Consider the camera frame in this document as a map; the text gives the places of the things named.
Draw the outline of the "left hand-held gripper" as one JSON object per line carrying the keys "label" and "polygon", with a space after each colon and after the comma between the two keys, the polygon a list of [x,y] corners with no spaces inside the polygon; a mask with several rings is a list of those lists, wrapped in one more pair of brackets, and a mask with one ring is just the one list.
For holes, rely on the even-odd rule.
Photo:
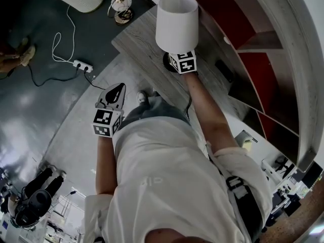
{"label": "left hand-held gripper", "polygon": [[92,127],[94,134],[101,137],[113,137],[120,127],[124,115],[126,85],[118,83],[105,89],[99,96],[95,108]]}

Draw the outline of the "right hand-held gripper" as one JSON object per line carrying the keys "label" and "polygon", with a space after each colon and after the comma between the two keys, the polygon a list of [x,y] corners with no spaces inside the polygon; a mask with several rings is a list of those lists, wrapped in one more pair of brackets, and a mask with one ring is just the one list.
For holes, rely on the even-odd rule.
{"label": "right hand-held gripper", "polygon": [[183,54],[169,53],[170,64],[179,74],[197,71],[195,51],[189,51]]}

